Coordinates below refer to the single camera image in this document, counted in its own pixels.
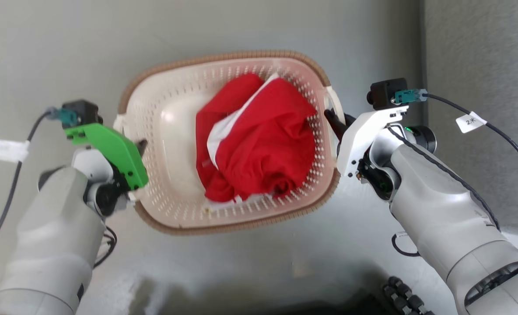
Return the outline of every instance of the gray wall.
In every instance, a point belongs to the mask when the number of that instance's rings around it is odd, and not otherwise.
[[[518,144],[518,1],[427,0],[427,87],[473,110]],[[518,154],[486,127],[462,134],[461,112],[429,101],[437,156],[518,229]]]

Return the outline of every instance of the label tag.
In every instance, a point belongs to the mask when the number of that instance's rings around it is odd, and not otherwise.
[[[455,122],[463,133],[467,133],[487,124],[487,121],[479,117],[475,112],[463,115],[457,118]]]
[[[29,141],[16,142],[0,140],[0,160],[21,162],[28,156]]]

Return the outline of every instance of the brown rim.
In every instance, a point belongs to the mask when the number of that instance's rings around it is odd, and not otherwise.
[[[121,96],[121,101],[119,102],[119,114],[125,114],[127,112],[127,105],[129,103],[129,99],[131,98],[131,94],[133,94],[133,91],[143,80],[148,78],[149,76],[153,74],[158,74],[160,72],[186,67],[186,66],[193,66],[195,64],[202,64],[207,62],[215,62],[220,60],[233,60],[233,59],[244,59],[244,58],[292,58],[295,60],[299,60],[309,66],[315,74],[319,77],[321,80],[321,83],[323,83],[323,86],[329,86],[331,83],[329,82],[329,78],[327,77],[327,74],[325,74],[325,71],[321,69],[319,64],[309,58],[306,55],[303,55],[299,52],[294,52],[292,50],[254,50],[249,52],[229,52],[225,54],[216,54],[216,55],[209,55],[209,56],[202,56],[200,58],[195,59],[189,59],[189,60],[182,60],[178,62],[172,62],[167,64],[162,64],[159,66],[155,66],[151,69],[148,69],[141,74],[139,74],[134,80],[131,81],[131,83],[125,88],[125,91],[123,92],[123,95]],[[253,220],[243,223],[237,223],[237,224],[230,224],[230,225],[220,225],[216,227],[190,227],[190,228],[183,228],[183,227],[169,227],[167,225],[164,225],[162,223],[159,223],[155,218],[153,218],[147,210],[144,208],[144,206],[141,204],[140,201],[137,201],[135,204],[135,210],[136,213],[139,214],[141,219],[143,221],[150,225],[152,228],[156,229],[157,231],[160,231],[162,233],[166,233],[169,235],[208,235],[213,233],[224,233],[229,231],[238,231],[238,230],[244,230],[244,229],[251,229],[251,228],[258,228],[262,227],[263,225],[269,225],[273,223],[282,222],[285,220],[293,219],[295,217],[301,217],[303,215],[307,215],[309,213],[312,213],[313,211],[319,209],[321,206],[323,206],[329,198],[333,195],[335,192],[335,189],[337,188],[337,184],[339,183],[341,175],[337,171],[337,169],[334,170],[333,176],[331,178],[331,184],[325,191],[325,193],[313,204],[309,206],[305,206],[303,208],[299,208],[296,210],[293,210],[289,213],[283,213],[281,215],[276,215],[274,217],[268,217],[265,219],[260,220]]]

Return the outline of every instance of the blue connector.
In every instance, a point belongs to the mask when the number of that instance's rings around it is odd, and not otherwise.
[[[47,112],[49,112],[49,116],[47,116],[48,119],[60,120],[61,123],[65,125],[73,127],[79,123],[78,115],[72,110],[63,108],[57,109],[55,107],[50,107],[47,109]]]
[[[395,92],[395,97],[392,102],[395,104],[408,104],[410,102],[424,102],[427,100],[426,96],[423,94],[427,94],[428,92],[422,88],[420,90],[403,90],[399,92]]]

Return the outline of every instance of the plastic basket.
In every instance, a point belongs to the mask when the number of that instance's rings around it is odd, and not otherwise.
[[[317,109],[309,119],[315,136],[315,161],[307,181],[281,199],[263,199],[210,211],[195,169],[195,115],[229,80],[277,72],[293,83]],[[287,50],[232,52],[156,66],[141,73],[123,93],[114,128],[126,137],[148,141],[143,154],[149,183],[134,194],[135,209],[151,227],[169,234],[235,231],[311,213],[333,194],[339,182],[333,132],[323,111],[343,110],[323,69]]]

